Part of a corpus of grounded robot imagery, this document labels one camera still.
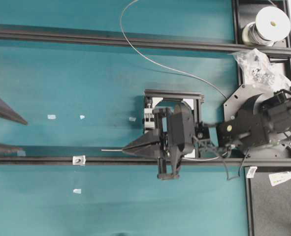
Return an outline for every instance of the bolt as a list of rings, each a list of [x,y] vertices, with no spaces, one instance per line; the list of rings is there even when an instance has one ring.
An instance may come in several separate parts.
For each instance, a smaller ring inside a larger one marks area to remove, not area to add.
[[[226,129],[227,129],[228,132],[230,132],[230,131],[232,131],[232,128],[233,127],[231,125],[228,125]]]
[[[202,139],[203,138],[203,134],[202,133],[198,133],[198,139]]]

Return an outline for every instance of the wire spool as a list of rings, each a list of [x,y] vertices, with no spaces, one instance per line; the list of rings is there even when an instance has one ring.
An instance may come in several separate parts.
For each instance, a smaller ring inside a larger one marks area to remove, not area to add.
[[[264,7],[242,32],[242,40],[246,45],[273,46],[285,39],[291,30],[288,16],[274,6]]]

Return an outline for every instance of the screw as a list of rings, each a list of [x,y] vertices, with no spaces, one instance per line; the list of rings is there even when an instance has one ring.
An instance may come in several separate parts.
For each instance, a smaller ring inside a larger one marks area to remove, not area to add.
[[[233,127],[232,127],[231,125],[229,125],[229,126],[227,126],[226,129],[227,129],[228,132],[230,132],[230,131],[232,131],[232,128],[233,128]]]

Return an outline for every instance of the metal frame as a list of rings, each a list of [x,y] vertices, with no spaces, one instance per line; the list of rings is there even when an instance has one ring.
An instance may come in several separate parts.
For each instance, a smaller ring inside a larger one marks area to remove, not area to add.
[[[194,122],[201,122],[201,104],[204,102],[204,95],[200,92],[146,89],[144,91],[144,97],[162,97],[163,101],[192,99],[194,101]]]
[[[140,48],[225,53],[234,53],[254,48],[243,44],[160,39],[159,35],[148,34],[132,34],[131,36],[128,34],[128,37],[135,47]],[[63,28],[0,25],[0,39],[130,47],[121,34],[117,32],[82,29],[70,30]],[[258,48],[269,56],[291,57],[291,48]]]
[[[230,166],[239,166],[243,158],[229,158]],[[0,165],[73,165],[72,156],[0,156]],[[91,157],[86,156],[85,165],[157,165],[157,160],[143,157]],[[212,161],[182,160],[182,165],[221,166],[221,159]],[[248,158],[244,166],[291,167],[291,158]]]

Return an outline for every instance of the black cable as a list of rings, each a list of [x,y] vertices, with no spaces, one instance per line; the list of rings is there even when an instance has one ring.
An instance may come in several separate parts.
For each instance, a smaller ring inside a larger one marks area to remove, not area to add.
[[[224,167],[225,167],[225,171],[226,171],[226,179],[227,179],[227,181],[230,181],[230,180],[232,180],[232,179],[235,179],[235,178],[239,178],[239,177],[240,177],[240,171],[241,171],[241,169],[242,169],[242,167],[243,167],[243,165],[244,165],[244,162],[245,162],[245,160],[246,160],[248,154],[249,154],[249,150],[247,150],[247,152],[246,152],[246,154],[245,154],[245,156],[244,156],[242,162],[241,162],[240,165],[239,165],[238,175],[233,176],[233,177],[229,177],[229,172],[228,172],[227,164],[226,164],[226,162],[224,161],[224,159],[222,159],[222,162],[223,162],[223,165],[224,165]]]
[[[280,143],[285,144],[289,149],[291,149],[291,140],[290,140],[289,135],[287,135],[285,132],[283,132],[283,134],[286,136],[287,142],[284,140],[281,140]]]

